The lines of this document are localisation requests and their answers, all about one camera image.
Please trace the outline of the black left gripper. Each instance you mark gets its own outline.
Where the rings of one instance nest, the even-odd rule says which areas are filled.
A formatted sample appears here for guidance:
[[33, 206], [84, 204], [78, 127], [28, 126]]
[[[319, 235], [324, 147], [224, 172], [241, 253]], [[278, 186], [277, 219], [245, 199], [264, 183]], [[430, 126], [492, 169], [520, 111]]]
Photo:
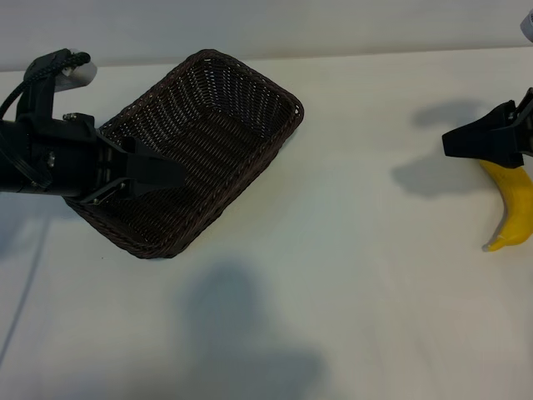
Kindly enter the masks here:
[[99, 205], [111, 197], [131, 200], [142, 184], [183, 186], [186, 169], [140, 139], [122, 148], [95, 128], [94, 117], [66, 120], [26, 113], [16, 119], [16, 191], [81, 199]]

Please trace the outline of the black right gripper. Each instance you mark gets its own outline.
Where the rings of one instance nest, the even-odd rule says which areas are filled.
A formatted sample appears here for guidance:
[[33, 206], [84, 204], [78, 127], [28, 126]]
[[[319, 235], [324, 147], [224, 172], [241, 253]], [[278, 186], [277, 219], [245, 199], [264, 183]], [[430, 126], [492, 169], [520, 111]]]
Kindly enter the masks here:
[[[519, 105], [504, 102], [484, 117], [453, 129], [442, 136], [444, 154], [450, 158], [481, 158], [504, 168], [524, 165], [532, 156], [533, 88]], [[515, 126], [511, 126], [515, 112]]]

